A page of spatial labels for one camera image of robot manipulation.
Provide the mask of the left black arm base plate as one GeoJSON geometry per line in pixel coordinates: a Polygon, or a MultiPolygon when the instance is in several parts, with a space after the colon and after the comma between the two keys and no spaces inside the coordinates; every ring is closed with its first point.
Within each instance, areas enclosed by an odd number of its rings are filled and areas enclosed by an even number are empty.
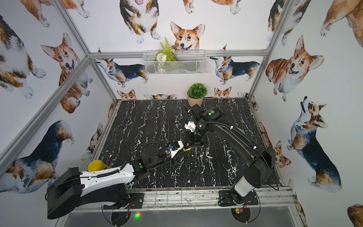
{"type": "Polygon", "coordinates": [[[131,193],[122,195],[113,205],[103,205],[104,210],[116,209],[141,209],[144,200],[144,193],[131,193]]]}

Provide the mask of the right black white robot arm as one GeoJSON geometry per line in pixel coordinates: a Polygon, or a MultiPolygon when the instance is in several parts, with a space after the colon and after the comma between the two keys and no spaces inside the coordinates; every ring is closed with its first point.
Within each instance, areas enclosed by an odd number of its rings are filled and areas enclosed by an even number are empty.
{"type": "Polygon", "coordinates": [[[208,143],[209,135],[216,134],[248,165],[241,179],[233,186],[232,194],[243,198],[263,186],[275,166],[276,154],[271,146],[265,148],[248,137],[216,107],[203,110],[199,105],[194,105],[184,106],[184,110],[189,116],[185,125],[185,150],[204,146],[208,143]]]}

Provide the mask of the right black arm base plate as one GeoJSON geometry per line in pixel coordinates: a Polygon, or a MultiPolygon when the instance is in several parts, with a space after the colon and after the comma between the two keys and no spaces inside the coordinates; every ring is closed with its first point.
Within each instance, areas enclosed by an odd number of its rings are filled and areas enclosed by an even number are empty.
{"type": "Polygon", "coordinates": [[[218,205],[220,207],[259,205],[259,203],[255,191],[250,191],[246,196],[239,195],[235,190],[218,192],[218,205]]]}

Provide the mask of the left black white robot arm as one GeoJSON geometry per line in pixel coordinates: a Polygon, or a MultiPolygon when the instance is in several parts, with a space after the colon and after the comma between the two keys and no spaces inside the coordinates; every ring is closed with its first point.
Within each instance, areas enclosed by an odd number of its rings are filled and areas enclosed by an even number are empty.
{"type": "Polygon", "coordinates": [[[67,170],[47,188],[48,219],[63,217],[86,204],[103,204],[106,210],[125,208],[131,203],[125,185],[148,177],[152,169],[170,162],[182,149],[181,142],[167,147],[151,142],[138,159],[119,167],[83,172],[77,167],[67,170]]]}

